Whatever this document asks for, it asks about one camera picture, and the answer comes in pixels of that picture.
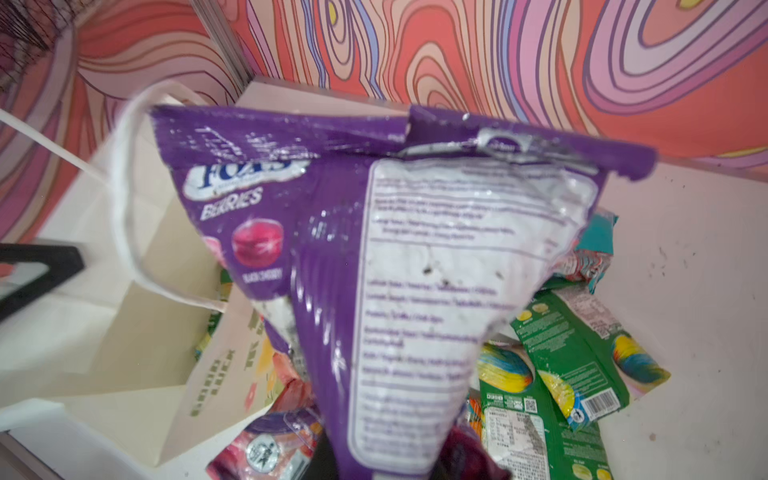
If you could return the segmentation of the red Fox's candy bag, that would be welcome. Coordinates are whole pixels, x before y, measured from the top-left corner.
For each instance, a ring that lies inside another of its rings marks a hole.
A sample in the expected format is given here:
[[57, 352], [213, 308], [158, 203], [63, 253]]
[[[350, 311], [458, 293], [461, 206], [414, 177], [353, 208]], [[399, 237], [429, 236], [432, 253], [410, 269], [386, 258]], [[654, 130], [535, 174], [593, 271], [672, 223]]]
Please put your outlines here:
[[323, 433], [312, 388], [288, 355], [274, 354], [273, 365], [283, 391], [209, 462], [209, 478], [298, 480], [307, 472]]

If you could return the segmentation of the teal snack bag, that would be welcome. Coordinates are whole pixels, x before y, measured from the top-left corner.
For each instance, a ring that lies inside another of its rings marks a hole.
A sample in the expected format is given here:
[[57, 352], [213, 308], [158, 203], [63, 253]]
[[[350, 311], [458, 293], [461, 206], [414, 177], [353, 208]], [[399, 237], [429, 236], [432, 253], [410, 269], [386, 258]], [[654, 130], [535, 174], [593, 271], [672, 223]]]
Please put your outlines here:
[[613, 212], [597, 208], [574, 248], [557, 261], [543, 289], [583, 284], [594, 294], [613, 259], [613, 230], [617, 221]]

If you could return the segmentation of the green snack bag upper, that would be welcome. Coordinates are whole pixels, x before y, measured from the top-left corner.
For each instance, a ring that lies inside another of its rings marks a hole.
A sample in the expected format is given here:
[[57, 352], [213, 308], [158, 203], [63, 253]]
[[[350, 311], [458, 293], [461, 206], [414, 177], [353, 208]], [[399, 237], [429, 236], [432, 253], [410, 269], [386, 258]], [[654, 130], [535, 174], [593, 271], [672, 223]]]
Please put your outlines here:
[[571, 429], [520, 345], [484, 345], [477, 374], [483, 446], [514, 479], [613, 477], [598, 426]]

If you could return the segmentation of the aluminium frame post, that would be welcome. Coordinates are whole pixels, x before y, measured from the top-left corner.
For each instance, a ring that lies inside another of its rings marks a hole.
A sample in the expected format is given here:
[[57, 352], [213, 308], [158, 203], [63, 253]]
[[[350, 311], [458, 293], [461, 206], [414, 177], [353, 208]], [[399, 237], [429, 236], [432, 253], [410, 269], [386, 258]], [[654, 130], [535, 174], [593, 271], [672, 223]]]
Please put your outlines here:
[[246, 60], [240, 42], [235, 35], [219, 1], [190, 0], [208, 36], [218, 49], [235, 90], [242, 94], [254, 78], [254, 71]]

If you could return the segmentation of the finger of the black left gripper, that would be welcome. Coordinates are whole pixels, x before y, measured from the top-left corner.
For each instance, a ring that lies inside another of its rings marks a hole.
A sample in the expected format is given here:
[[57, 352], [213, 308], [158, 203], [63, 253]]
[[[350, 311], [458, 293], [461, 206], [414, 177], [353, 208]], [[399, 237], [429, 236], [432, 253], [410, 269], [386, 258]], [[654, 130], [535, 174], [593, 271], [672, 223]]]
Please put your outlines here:
[[2, 243], [1, 265], [12, 267], [10, 276], [1, 280], [2, 321], [85, 269], [79, 249], [72, 245]]

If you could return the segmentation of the green snack bag centre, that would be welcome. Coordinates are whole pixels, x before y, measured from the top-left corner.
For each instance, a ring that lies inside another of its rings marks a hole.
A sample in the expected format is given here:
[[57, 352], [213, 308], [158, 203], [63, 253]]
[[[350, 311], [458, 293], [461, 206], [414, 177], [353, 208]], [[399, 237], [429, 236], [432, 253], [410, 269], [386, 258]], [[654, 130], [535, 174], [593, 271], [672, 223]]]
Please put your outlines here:
[[538, 292], [511, 327], [574, 431], [670, 378], [585, 286]]

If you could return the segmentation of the purple Fox's berries candy bag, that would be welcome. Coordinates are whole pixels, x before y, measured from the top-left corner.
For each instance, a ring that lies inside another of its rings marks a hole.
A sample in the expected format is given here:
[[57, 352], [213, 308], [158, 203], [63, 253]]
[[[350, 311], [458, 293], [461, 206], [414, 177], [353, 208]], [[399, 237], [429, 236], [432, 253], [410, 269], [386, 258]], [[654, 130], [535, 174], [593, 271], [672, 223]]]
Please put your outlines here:
[[610, 174], [650, 147], [455, 111], [158, 106], [197, 232], [305, 359], [343, 479], [423, 479], [482, 344], [551, 277]]

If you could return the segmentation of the green snack bag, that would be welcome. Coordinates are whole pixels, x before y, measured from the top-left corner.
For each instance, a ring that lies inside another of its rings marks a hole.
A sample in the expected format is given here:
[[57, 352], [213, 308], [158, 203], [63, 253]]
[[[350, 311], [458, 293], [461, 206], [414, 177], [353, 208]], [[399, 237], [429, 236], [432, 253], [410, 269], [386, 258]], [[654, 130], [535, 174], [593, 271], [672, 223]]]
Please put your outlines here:
[[585, 286], [538, 292], [511, 327], [574, 431], [670, 378]]
[[477, 374], [483, 446], [514, 479], [613, 477], [598, 426], [571, 429], [520, 345], [484, 345]]

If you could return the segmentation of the white paper bag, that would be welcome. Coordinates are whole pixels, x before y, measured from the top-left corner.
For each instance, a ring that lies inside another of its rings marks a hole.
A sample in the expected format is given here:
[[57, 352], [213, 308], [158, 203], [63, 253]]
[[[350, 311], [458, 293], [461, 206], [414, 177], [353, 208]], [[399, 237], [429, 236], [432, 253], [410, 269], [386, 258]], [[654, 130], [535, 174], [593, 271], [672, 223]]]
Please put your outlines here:
[[173, 81], [130, 101], [45, 222], [82, 271], [1, 325], [1, 427], [64, 415], [149, 466], [266, 412], [282, 391], [262, 321], [233, 291], [211, 343], [218, 263], [177, 197], [148, 110], [201, 103]]

